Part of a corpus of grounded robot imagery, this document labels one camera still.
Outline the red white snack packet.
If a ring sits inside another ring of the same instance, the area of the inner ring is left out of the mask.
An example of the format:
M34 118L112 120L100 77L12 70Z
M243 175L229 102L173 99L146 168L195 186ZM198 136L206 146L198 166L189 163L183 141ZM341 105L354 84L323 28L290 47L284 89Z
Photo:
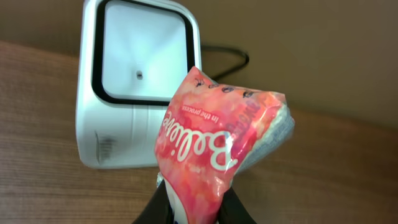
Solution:
M155 142L177 223L215 223L236 174L278 148L294 119L285 96L215 83L193 67L174 94Z

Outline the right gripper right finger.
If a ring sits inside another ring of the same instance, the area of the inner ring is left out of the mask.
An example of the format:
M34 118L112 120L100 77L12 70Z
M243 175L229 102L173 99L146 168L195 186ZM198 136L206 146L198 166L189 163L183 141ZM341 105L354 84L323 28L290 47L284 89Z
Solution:
M219 224L257 224L233 188L224 193L217 219Z

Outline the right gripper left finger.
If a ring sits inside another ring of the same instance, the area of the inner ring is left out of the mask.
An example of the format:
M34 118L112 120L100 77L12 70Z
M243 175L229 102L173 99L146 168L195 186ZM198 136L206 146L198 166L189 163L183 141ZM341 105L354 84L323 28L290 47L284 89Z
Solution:
M149 203L132 224L174 224L174 215L167 196L164 180L157 187Z

